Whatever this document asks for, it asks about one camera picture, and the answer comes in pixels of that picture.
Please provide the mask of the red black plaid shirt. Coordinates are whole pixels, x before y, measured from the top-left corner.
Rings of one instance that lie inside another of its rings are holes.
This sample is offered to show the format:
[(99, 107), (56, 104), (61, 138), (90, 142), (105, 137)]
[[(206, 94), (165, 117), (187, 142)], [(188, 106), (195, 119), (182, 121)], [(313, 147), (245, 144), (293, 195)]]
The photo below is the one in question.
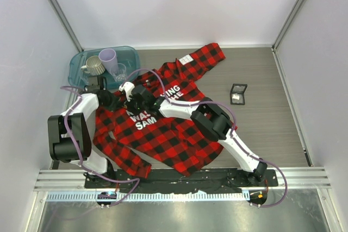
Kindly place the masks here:
[[(196, 81), (225, 59), (217, 43), (200, 49), (159, 69), (138, 76), (134, 85), (142, 85), (155, 97), (168, 96), (179, 101), (200, 101), (205, 95)], [(223, 150), (206, 139), (190, 120), (161, 118), (142, 111), (134, 115), (126, 108), (96, 110), (94, 145), (118, 167), (130, 175), (147, 178), (152, 165), (142, 152), (184, 176), (211, 163)]]

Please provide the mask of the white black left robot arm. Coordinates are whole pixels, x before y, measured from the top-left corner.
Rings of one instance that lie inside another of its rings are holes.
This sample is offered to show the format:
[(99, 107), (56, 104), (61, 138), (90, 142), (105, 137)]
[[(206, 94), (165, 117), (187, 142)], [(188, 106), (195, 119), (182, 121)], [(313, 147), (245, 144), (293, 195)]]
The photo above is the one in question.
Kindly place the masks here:
[(115, 109), (119, 100), (107, 90), (105, 77), (89, 77), (88, 83), (83, 88), (61, 87), (77, 95), (77, 99), (66, 111), (48, 118), (49, 154), (54, 161), (80, 167), (87, 179), (109, 188), (116, 181), (114, 168), (109, 159), (93, 151), (90, 133), (95, 128), (88, 127), (86, 121), (101, 106)]

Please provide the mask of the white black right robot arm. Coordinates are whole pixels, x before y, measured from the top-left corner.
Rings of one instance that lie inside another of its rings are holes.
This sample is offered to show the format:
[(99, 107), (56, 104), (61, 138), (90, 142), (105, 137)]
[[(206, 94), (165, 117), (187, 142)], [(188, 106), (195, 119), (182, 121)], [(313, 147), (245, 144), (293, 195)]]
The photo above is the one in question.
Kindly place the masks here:
[(165, 93), (156, 98), (144, 86), (135, 86), (128, 81), (119, 87), (119, 91), (125, 94), (125, 105), (135, 115), (145, 111), (162, 118), (192, 121), (205, 138), (219, 143), (236, 159), (250, 185), (257, 186), (265, 181), (268, 164), (243, 143), (229, 115), (211, 99), (177, 101), (166, 97)]

